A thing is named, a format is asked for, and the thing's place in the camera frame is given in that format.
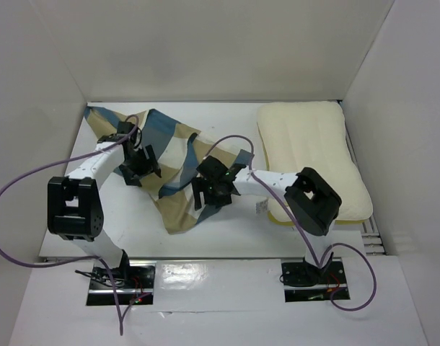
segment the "white label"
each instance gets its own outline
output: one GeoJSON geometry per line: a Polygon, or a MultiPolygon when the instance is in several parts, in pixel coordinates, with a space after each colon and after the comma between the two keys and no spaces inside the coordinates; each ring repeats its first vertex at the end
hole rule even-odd
{"type": "Polygon", "coordinates": [[[262,214],[268,212],[268,199],[262,200],[260,202],[256,202],[255,204],[255,213],[262,214]]]}

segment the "white floor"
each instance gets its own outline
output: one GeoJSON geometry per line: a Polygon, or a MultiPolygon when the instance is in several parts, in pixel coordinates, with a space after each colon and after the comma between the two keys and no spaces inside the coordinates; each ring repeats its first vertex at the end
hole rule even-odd
{"type": "MultiPolygon", "coordinates": [[[[91,263],[33,270],[10,346],[427,345],[397,258],[370,261],[377,296],[356,313],[327,301],[284,303],[275,259],[159,262],[154,305],[131,309],[123,337],[114,306],[85,306],[88,280],[74,269],[91,263]]],[[[340,304],[357,306],[372,279],[360,258],[343,262],[351,300],[340,304]]]]}
{"type": "MultiPolygon", "coordinates": [[[[90,103],[125,115],[147,109],[159,111],[187,125],[208,131],[217,138],[229,134],[249,137],[255,144],[254,167],[265,168],[265,158],[256,112],[261,103],[90,103]]],[[[94,149],[97,139],[83,121],[74,145],[73,156],[94,149]]],[[[234,145],[248,149],[240,139],[234,145]]],[[[67,172],[80,162],[68,165],[67,172]]],[[[266,215],[255,215],[255,203],[262,198],[242,196],[194,229],[184,234],[169,235],[159,212],[149,196],[137,187],[125,186],[121,177],[111,174],[100,190],[105,213],[106,232],[130,257],[146,258],[273,258],[302,257],[305,249],[299,234],[290,227],[271,223],[266,215]]],[[[336,241],[347,242],[364,251],[361,224],[336,226],[336,241]]],[[[48,231],[40,250],[41,257],[71,257],[84,255],[74,245],[48,231]]],[[[336,256],[352,256],[350,250],[339,249],[336,256]]]]}

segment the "white wall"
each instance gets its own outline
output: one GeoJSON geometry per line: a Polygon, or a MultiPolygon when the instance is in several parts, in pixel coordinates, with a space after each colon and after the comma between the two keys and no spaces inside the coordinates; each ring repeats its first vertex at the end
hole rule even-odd
{"type": "Polygon", "coordinates": [[[88,101],[341,99],[392,0],[32,0],[88,101]]]}
{"type": "MultiPolygon", "coordinates": [[[[29,2],[0,1],[0,187],[68,156],[84,98],[29,2]]],[[[0,202],[0,245],[33,261],[46,226],[46,182],[38,174],[0,202]]],[[[30,271],[0,258],[0,345],[7,345],[30,271]]]]}
{"type": "Polygon", "coordinates": [[[388,249],[440,345],[440,1],[397,0],[343,102],[388,249]]]}

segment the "striped cloth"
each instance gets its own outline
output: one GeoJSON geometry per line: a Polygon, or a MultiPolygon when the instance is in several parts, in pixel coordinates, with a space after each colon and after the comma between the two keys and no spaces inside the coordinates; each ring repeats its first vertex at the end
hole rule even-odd
{"type": "MultiPolygon", "coordinates": [[[[162,173],[162,178],[152,173],[142,177],[140,182],[161,213],[169,234],[187,231],[218,213],[220,208],[212,205],[194,210],[190,183],[197,175],[196,167],[215,142],[214,138],[157,110],[137,115],[142,134],[141,146],[153,146],[162,173]]],[[[115,133],[118,122],[126,118],[102,107],[86,107],[84,117],[97,138],[115,133]]],[[[250,160],[248,151],[224,144],[217,146],[211,155],[227,167],[234,163],[246,164],[250,160]]]]}

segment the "white pillow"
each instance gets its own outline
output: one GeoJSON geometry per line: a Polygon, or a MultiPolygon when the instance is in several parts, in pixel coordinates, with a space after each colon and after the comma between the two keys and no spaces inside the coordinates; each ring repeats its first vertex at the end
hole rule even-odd
{"type": "MultiPolygon", "coordinates": [[[[311,167],[342,198],[338,221],[371,216],[371,198],[351,161],[345,118],[337,102],[270,103],[258,110],[258,128],[270,171],[300,172],[311,167]]],[[[290,222],[275,200],[269,201],[269,208],[272,221],[290,222]]]]}

